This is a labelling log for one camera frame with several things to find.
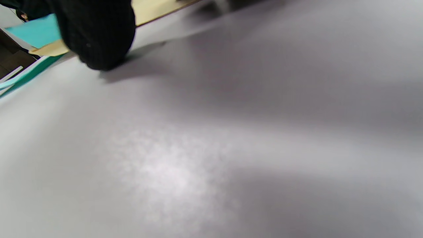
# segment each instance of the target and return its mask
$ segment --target white table surface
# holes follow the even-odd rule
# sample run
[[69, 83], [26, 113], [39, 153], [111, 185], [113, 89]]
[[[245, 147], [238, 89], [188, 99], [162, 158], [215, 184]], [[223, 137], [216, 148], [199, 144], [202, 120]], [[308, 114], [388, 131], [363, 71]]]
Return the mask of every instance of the white table surface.
[[280, 2], [2, 98], [0, 237], [421, 238], [423, 1]]

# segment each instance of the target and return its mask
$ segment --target black sleeve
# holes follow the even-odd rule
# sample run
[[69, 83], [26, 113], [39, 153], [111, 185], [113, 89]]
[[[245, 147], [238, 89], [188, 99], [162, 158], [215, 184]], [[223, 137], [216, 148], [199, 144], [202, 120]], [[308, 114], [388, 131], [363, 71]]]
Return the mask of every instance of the black sleeve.
[[45, 0], [0, 0], [0, 4], [26, 13], [29, 20], [45, 17], [52, 13]]
[[135, 36], [131, 0], [48, 0], [63, 41], [88, 67], [122, 62]]

